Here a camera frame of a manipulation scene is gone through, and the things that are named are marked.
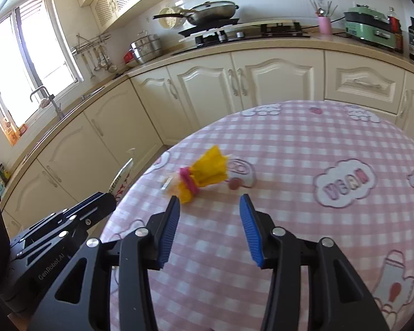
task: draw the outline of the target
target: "table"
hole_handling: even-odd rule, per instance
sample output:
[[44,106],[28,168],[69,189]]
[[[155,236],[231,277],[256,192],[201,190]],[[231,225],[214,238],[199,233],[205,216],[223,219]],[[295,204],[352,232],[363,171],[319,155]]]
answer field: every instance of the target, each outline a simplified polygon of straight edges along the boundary
[[[259,330],[270,270],[252,261],[239,197],[298,238],[335,240],[373,293],[392,330],[414,312],[414,141],[355,105],[275,103],[236,113],[170,148],[131,187],[102,240],[126,236],[165,210],[161,180],[217,144],[229,160],[227,182],[208,186],[181,217],[169,262],[149,273],[160,330]],[[302,270],[300,329],[308,315]],[[112,330],[119,329],[117,286]]]

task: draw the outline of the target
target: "frying pan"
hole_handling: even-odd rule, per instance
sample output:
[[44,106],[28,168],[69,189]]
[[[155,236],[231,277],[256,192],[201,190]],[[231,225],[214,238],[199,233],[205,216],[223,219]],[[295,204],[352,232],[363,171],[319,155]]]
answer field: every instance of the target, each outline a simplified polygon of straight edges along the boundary
[[185,17],[191,24],[198,26],[212,21],[232,18],[238,8],[239,6],[231,1],[205,2],[190,10],[181,10],[179,14],[155,15],[153,16],[153,19],[155,20],[163,17]]

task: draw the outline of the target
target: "power cord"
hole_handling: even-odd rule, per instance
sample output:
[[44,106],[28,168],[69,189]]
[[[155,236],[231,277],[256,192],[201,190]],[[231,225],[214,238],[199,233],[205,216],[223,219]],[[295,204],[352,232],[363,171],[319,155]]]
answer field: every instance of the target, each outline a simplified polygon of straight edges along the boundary
[[[339,18],[339,19],[337,19],[337,20],[331,21],[331,23],[333,23],[333,22],[337,22],[337,21],[340,21],[340,20],[343,20],[344,18],[345,18],[345,16],[343,16],[343,17],[341,17],[341,18]],[[309,26],[309,27],[304,27],[302,30],[308,30],[309,28],[315,28],[315,27],[319,27],[319,25],[316,25],[316,26]]]

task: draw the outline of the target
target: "yellow cloth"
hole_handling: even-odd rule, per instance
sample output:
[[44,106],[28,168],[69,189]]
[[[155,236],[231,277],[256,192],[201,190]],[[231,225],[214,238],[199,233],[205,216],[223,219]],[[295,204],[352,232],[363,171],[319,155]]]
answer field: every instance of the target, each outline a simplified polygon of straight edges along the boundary
[[[199,188],[220,183],[227,179],[227,157],[221,154],[218,146],[213,146],[189,167],[189,171],[191,178]],[[181,203],[192,200],[193,196],[184,182],[179,182],[178,191]]]

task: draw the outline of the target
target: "window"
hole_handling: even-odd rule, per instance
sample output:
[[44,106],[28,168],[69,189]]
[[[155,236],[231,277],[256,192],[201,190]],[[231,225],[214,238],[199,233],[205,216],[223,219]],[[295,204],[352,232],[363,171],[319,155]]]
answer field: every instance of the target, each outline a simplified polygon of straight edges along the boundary
[[59,27],[49,15],[49,3],[28,0],[0,21],[0,118],[15,130],[39,109],[42,95],[34,95],[31,102],[31,92],[45,86],[57,96],[82,80],[64,53],[62,36],[55,33]]

